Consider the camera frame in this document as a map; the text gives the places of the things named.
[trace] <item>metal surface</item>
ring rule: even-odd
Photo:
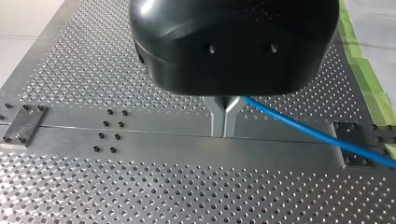
[[[112,108],[132,115],[124,131],[210,135],[201,97],[164,91],[146,75],[128,2],[65,1],[0,90],[1,102],[50,106],[45,126],[101,129]],[[4,123],[16,115],[4,107],[0,113]]]
[[[235,136],[236,116],[246,104],[247,103],[240,96],[231,99],[230,104],[225,110],[224,137]]]
[[[339,34],[334,36],[318,76],[305,88],[293,94],[255,99],[328,134],[332,134],[329,127],[335,121],[357,122],[362,125],[365,134],[372,134],[372,120],[347,63]],[[238,114],[235,136],[278,141],[318,141],[287,125],[278,124],[250,105]]]
[[[144,77],[127,2],[66,0],[0,90],[1,136],[22,104],[52,106],[28,149],[0,147],[0,222],[396,222],[395,172],[386,167],[345,167],[339,148],[250,108],[235,129],[250,139],[205,137],[211,116],[202,98]],[[289,102],[295,118],[327,133],[336,120],[329,112],[346,111],[381,152],[375,138],[393,131],[372,129],[337,38],[324,74],[294,98],[267,103]],[[316,100],[330,108],[322,116],[308,107]]]
[[[0,145],[2,147],[26,148],[33,138],[35,128],[46,112],[47,108],[43,105],[23,105],[0,140]]]
[[[222,137],[224,133],[224,105],[221,97],[204,96],[203,100],[211,113],[211,136]]]
[[[326,145],[152,133],[123,139],[39,128],[28,153],[2,149],[0,219],[395,223],[394,172],[343,169]],[[92,151],[93,143],[103,151]]]

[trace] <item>screw head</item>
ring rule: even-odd
[[[363,165],[367,165],[370,161],[368,159],[363,160]]]
[[[385,148],[385,149],[382,149],[381,154],[384,155],[384,156],[388,156],[389,151],[388,151],[386,148]]]
[[[352,161],[352,157],[346,158],[346,164],[350,164],[351,161]]]
[[[100,150],[99,146],[94,146],[93,151],[98,152]]]
[[[336,122],[336,123],[334,124],[334,128],[338,129],[338,128],[340,128],[340,127],[341,127],[341,122]]]

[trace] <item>green tape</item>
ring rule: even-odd
[[[385,147],[387,147],[390,156],[396,160],[396,144],[385,144]]]
[[[378,126],[396,125],[388,96],[381,87],[370,62],[361,53],[359,41],[347,13],[344,0],[340,0],[338,30],[343,41],[346,58],[352,69],[373,122]]]

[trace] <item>metal bracket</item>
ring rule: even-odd
[[[354,144],[360,146],[367,146],[363,129],[357,123],[348,123],[348,122],[335,122],[332,124],[333,131],[338,139],[345,140],[348,142],[352,142]],[[375,165],[374,162],[358,156],[354,153],[346,151],[342,148],[341,153],[343,157],[343,161],[346,166],[366,166],[372,167]]]
[[[47,108],[43,105],[22,105],[6,134],[0,140],[0,146],[26,148],[33,138],[36,126],[46,112]]]
[[[212,114],[211,135],[212,137],[222,137],[224,132],[224,106],[221,97],[204,96],[204,103]]]
[[[240,96],[233,97],[225,110],[224,137],[233,137],[236,128],[236,116],[247,104]]]

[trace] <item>robotic end effector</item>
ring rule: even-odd
[[[188,95],[274,95],[315,77],[338,0],[132,0],[136,50],[160,87]]]

